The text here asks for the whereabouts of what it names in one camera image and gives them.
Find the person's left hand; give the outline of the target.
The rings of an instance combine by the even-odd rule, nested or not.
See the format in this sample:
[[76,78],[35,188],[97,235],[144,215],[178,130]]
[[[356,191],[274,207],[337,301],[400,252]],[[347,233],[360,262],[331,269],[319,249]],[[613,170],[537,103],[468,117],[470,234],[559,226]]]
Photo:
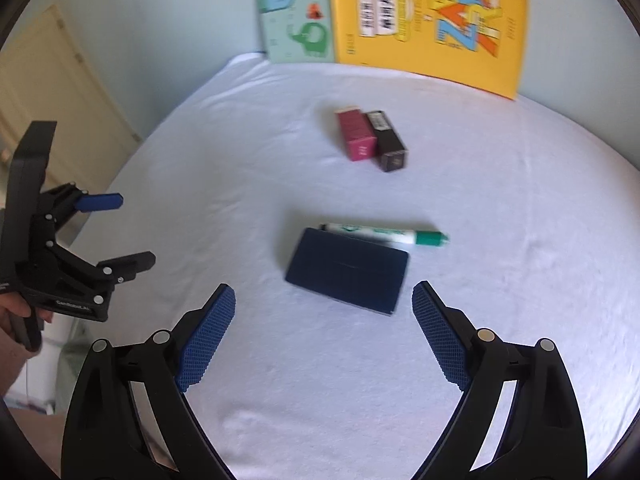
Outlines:
[[29,318],[32,310],[26,300],[17,292],[8,292],[2,294],[0,298],[1,307],[1,328],[8,334],[12,334],[10,323],[10,315],[16,315],[20,318]]

